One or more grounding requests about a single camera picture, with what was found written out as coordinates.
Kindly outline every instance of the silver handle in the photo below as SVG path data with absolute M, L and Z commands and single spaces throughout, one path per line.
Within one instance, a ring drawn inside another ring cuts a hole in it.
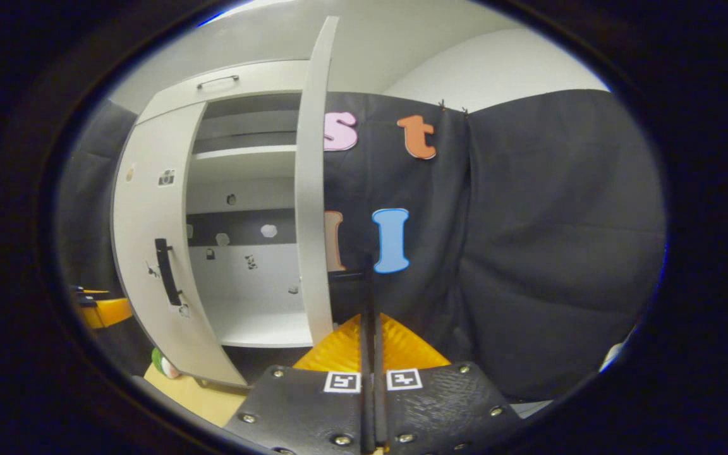
M 208 84 L 208 83 L 211 83 L 211 82 L 214 82 L 214 81 L 219 81 L 219 80 L 234 80 L 234 81 L 236 81 L 236 80 L 239 80 L 239 79 L 240 79 L 240 76 L 239 75 L 224 76 L 222 78 L 215 78 L 214 80 L 208 80 L 206 82 L 202 82 L 202 83 L 198 84 L 196 86 L 196 88 L 200 90 L 200 89 L 202 89 L 202 87 L 205 86 L 205 84 Z

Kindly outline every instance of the screw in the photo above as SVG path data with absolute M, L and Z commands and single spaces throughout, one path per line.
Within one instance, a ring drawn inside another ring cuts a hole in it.
M 399 437 L 398 437 L 398 442 L 402 443 L 402 444 L 408 444 L 410 442 L 413 442 L 414 440 L 415 440 L 415 437 L 411 433 L 402 434 L 402 435 L 399 435 Z
M 345 435 L 341 435 L 340 437 L 333 438 L 333 443 L 336 444 L 336 446 L 349 446 L 353 443 L 353 440 L 349 437 L 346 437 Z

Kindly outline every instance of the ceiling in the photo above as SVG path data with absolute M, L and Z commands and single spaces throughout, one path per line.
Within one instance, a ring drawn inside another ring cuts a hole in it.
M 112 100 L 141 112 L 159 90 L 231 64 L 308 58 L 340 17 L 329 90 L 382 93 L 423 61 L 477 35 L 521 25 L 466 0 L 294 0 L 196 28 L 139 64 Z

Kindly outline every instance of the cabinet door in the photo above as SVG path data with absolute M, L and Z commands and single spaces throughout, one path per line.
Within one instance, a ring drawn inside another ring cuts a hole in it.
M 114 188 L 114 253 L 136 319 L 162 354 L 194 377 L 245 385 L 206 319 L 188 253 L 185 179 L 204 109 L 190 104 L 134 126 Z M 156 239 L 171 247 L 167 276 Z M 168 283 L 181 305 L 171 303 Z
M 324 104 L 338 17 L 327 17 L 308 63 L 297 120 L 294 212 L 303 305 L 314 345 L 333 331 L 324 235 Z

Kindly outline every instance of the yellow object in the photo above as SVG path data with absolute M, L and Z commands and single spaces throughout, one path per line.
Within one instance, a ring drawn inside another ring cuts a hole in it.
M 434 368 L 451 365 L 429 343 L 397 320 L 381 314 L 384 333 L 384 370 Z M 361 371 L 361 315 L 355 316 L 327 335 L 307 352 L 294 368 L 316 372 Z
M 86 323 L 93 329 L 103 329 L 123 322 L 132 316 L 128 299 L 96 300 L 97 307 L 81 308 Z
M 145 371 L 144 377 L 159 392 L 203 420 L 219 427 L 226 425 L 226 422 L 246 399 L 244 392 L 239 391 L 237 394 L 233 394 L 233 392 L 202 388 L 190 375 L 180 375 L 176 379 L 169 379 L 161 374 L 153 363 Z

